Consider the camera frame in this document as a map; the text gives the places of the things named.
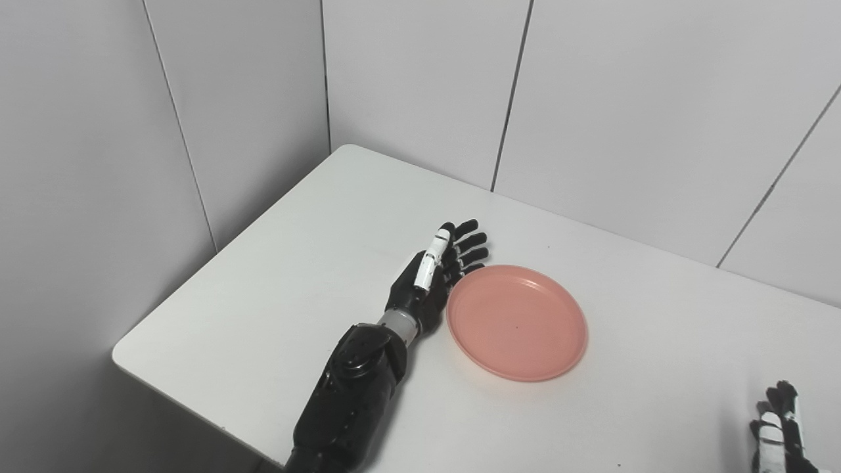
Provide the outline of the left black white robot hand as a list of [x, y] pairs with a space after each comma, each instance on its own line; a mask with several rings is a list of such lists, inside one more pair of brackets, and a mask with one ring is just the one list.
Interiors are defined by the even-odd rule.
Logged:
[[487, 241], [477, 219], [445, 222], [391, 285], [378, 325], [393, 330], [406, 346], [436, 330], [457, 282], [486, 265]]

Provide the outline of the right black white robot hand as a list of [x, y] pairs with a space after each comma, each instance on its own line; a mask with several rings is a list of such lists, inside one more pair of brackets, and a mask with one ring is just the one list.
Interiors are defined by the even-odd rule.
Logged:
[[758, 401], [759, 417], [749, 424], [756, 449], [752, 472], [822, 472], [806, 455], [798, 392], [780, 380]]

